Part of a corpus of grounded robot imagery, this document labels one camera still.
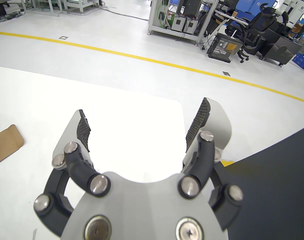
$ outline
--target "gray gripper body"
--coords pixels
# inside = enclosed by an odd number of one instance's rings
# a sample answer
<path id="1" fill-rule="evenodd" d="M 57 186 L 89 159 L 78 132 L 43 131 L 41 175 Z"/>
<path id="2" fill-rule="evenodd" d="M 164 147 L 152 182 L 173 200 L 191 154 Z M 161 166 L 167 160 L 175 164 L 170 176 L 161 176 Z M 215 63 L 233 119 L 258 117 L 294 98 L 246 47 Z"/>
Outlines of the gray gripper body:
<path id="1" fill-rule="evenodd" d="M 61 240 L 84 239 L 84 230 L 94 216 L 103 215 L 111 224 L 110 240 L 176 239 L 176 226 L 184 217 L 195 219 L 202 227 L 203 239 L 224 240 L 224 233 L 200 193 L 184 199 L 177 186 L 183 174 L 175 174 L 155 183 L 136 183 L 113 172 L 107 195 L 97 198 L 85 193 L 71 214 Z"/>

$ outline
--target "aluminum frame cart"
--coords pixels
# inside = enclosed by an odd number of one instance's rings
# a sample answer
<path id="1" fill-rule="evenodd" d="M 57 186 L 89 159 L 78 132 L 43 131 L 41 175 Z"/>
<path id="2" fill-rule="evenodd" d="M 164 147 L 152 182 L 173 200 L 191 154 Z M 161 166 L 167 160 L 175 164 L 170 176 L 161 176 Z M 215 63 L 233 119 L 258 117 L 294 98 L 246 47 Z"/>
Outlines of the aluminum frame cart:
<path id="1" fill-rule="evenodd" d="M 193 34 L 189 34 L 189 33 L 183 33 L 183 32 L 177 32 L 177 31 L 173 31 L 171 29 L 165 29 L 165 28 L 161 28 L 160 26 L 158 25 L 153 25 L 153 21 L 154 21 L 154 18 L 155 18 L 155 15 L 158 11 L 158 8 L 157 8 L 157 4 L 160 3 L 160 1 L 162 0 L 152 0 L 152 5 L 151 5 L 151 11 L 150 11 L 150 17 L 149 17 L 149 25 L 148 25 L 148 35 L 151 34 L 151 31 L 157 31 L 157 32 L 160 32 L 160 33 L 165 33 L 165 34 L 170 34 L 170 35 L 173 35 L 173 36 L 177 36 L 177 37 L 184 37 L 185 39 L 190 39 L 192 41 L 195 41 L 196 42 L 196 46 L 198 45 L 198 43 L 200 43 L 201 39 L 203 38 L 203 34 L 210 22 L 210 19 L 219 3 L 219 0 L 200 0 L 204 3 L 211 3 L 212 6 L 210 7 L 208 13 L 207 13 L 207 17 L 200 29 L 200 32 L 199 32 L 199 35 L 196 36 L 196 35 L 193 35 Z"/>

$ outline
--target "textured gripper pad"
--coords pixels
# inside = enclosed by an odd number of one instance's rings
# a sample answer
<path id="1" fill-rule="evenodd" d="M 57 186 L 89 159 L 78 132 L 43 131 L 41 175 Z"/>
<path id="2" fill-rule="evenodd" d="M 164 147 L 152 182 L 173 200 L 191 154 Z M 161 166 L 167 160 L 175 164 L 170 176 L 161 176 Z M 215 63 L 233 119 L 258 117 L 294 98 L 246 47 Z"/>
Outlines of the textured gripper pad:
<path id="1" fill-rule="evenodd" d="M 79 121 L 79 125 L 77 126 L 76 137 L 82 142 L 82 144 L 89 151 L 88 139 L 91 132 L 91 128 L 89 127 L 88 120 L 86 119 L 83 110 L 80 110 L 80 116 L 81 116 L 81 120 Z"/>
<path id="2" fill-rule="evenodd" d="M 187 136 L 185 137 L 185 140 L 187 142 L 187 150 L 191 145 L 193 139 L 197 135 L 199 129 L 206 124 L 209 114 L 210 114 L 210 104 L 206 98 L 203 98 L 203 101 L 200 105 L 197 115 L 194 117 L 193 122 L 187 132 Z"/>

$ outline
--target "white table surface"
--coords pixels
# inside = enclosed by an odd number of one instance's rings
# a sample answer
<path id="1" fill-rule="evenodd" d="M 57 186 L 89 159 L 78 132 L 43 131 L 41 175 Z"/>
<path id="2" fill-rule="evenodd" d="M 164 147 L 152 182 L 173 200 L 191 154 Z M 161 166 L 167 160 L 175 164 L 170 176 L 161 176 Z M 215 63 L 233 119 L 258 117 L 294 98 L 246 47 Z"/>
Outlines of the white table surface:
<path id="1" fill-rule="evenodd" d="M 185 155 L 181 104 L 160 97 L 0 67 L 0 131 L 17 125 L 25 144 L 0 162 L 0 239 L 58 239 L 33 211 L 51 173 L 52 152 L 77 109 L 92 129 L 97 171 L 136 182 L 179 173 Z M 71 180 L 73 207 L 83 191 Z"/>
<path id="2" fill-rule="evenodd" d="M 248 25 L 249 25 L 247 22 L 245 22 L 245 21 L 243 21 L 243 20 L 241 20 L 241 19 L 239 19 L 239 18 L 237 18 L 237 17 L 233 17 L 233 16 L 231 16 L 231 15 L 228 15 L 228 14 L 226 14 L 226 13 L 223 13 L 223 12 L 217 10 L 217 9 L 215 10 L 215 12 L 218 13 L 219 15 L 222 15 L 222 16 L 225 17 L 225 18 L 232 19 L 232 20 L 234 20 L 234 21 L 236 21 L 236 22 L 239 22 L 239 23 L 241 23 L 241 24 L 243 24 L 243 25 L 245 25 L 245 26 L 248 26 Z"/>

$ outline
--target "cardboard piece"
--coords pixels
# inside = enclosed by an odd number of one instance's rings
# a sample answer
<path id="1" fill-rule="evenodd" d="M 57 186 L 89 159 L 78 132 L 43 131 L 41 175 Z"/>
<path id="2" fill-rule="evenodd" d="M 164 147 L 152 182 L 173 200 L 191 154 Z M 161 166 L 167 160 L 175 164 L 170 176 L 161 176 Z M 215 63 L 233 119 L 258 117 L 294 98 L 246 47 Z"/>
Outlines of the cardboard piece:
<path id="1" fill-rule="evenodd" d="M 0 132 L 0 162 L 24 145 L 24 139 L 13 124 Z"/>

